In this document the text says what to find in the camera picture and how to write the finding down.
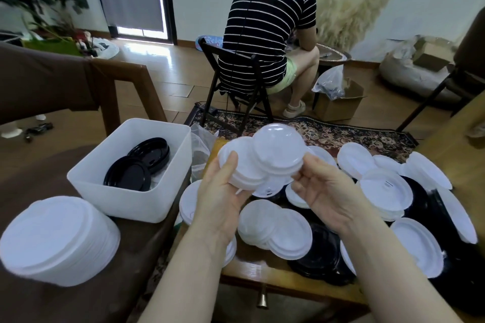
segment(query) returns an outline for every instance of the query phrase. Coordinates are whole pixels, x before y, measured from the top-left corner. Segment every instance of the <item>hand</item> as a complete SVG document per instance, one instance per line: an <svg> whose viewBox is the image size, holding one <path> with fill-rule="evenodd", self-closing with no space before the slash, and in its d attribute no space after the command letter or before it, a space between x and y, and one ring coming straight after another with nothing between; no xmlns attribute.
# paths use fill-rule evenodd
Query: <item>hand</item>
<svg viewBox="0 0 485 323"><path fill-rule="evenodd" d="M303 167L294 179L293 190L338 234L347 231L355 217L373 212L372 205L351 178L309 153L303 157Z"/></svg>
<svg viewBox="0 0 485 323"><path fill-rule="evenodd" d="M251 191L241 191L229 184L232 173L238 166L238 154L233 151L222 168L217 158L209 164L197 194L196 213L193 225L197 225L227 246L238 227L239 211Z"/></svg>

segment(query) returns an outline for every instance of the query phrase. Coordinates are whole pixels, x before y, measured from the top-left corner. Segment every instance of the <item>pampas grass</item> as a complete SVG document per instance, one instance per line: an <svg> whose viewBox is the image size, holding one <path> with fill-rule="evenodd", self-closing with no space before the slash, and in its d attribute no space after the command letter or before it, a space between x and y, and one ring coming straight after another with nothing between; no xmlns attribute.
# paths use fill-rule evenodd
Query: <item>pampas grass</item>
<svg viewBox="0 0 485 323"><path fill-rule="evenodd" d="M319 42L346 51L365 38L390 0L317 0Z"/></svg>

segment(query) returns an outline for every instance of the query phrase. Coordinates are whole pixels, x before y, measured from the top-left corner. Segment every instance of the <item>black and white striped shirt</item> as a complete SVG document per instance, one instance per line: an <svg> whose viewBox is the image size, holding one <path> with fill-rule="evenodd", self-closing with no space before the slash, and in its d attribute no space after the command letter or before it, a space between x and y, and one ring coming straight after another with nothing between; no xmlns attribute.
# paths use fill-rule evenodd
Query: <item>black and white striped shirt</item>
<svg viewBox="0 0 485 323"><path fill-rule="evenodd" d="M256 54L266 87L286 74L286 41L297 29L315 25L316 0L234 0L223 48L251 57ZM250 66L219 58L222 91L252 93L256 80Z"/></svg>

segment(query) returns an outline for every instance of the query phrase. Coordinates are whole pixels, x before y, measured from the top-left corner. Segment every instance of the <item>white bag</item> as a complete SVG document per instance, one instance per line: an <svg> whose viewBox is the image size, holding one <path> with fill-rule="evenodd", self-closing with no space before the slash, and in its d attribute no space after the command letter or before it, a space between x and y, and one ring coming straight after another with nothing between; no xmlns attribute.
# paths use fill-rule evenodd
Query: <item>white bag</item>
<svg viewBox="0 0 485 323"><path fill-rule="evenodd" d="M403 41L393 51L389 52L380 64L379 71L389 83L407 88L426 98L443 82L449 73L446 67L439 72L433 72L413 64L412 57L416 52L414 45L419 37L415 36ZM444 89L435 100L455 103L460 100L460 97Z"/></svg>
<svg viewBox="0 0 485 323"><path fill-rule="evenodd" d="M212 134L198 123L190 127L192 137L192 182L201 180L210 152L219 136L219 131Z"/></svg>
<svg viewBox="0 0 485 323"><path fill-rule="evenodd" d="M313 92L324 93L331 100L345 97L343 65L337 65L322 73L311 90Z"/></svg>

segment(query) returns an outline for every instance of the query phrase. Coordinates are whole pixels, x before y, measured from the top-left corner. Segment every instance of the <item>folding chair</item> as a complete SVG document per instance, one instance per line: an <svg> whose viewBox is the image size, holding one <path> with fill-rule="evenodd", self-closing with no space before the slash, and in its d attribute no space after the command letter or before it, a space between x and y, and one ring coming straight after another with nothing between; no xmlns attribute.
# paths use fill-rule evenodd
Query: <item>folding chair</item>
<svg viewBox="0 0 485 323"><path fill-rule="evenodd" d="M227 130L230 130L236 133L238 136L242 136L246 128L247 120L249 118L249 113L252 110L257 110L265 114L268 117L268 120L270 121L270 123L272 123L274 121L273 113L271 112L270 101L268 100L268 94L266 93L266 87L264 86L263 76L261 75L261 68L259 66L259 62L256 58L256 55L253 55L251 58L244 57L230 50L224 50L224 49L215 47L213 45L209 45L206 43L204 38L200 38L198 42L202 51L207 57L207 60L209 61L212 68L214 69L214 78L212 79L212 83L210 84L209 95L207 97L207 101L203 108L203 114L202 114L202 119L200 121L200 126L203 127L206 120L210 120L221 125L223 128L226 128ZM221 71L220 71L221 69L219 68L219 64L217 63L214 57L214 54L218 55L222 59L231 61L236 65L249 65L254 70L254 75L256 77L256 88L252 94L245 95L243 93L239 93L236 91L228 92L229 98L234 103L234 106L236 106L236 108L239 108L241 104L247 106L246 114L242 119L242 123L239 126L239 128L236 128L228 123L225 123L219 118L216 118L215 116L209 113L210 103L212 102L214 93L221 88L221 83L217 83L221 74ZM256 107L256 105L258 105L260 102L263 103L264 110Z"/></svg>

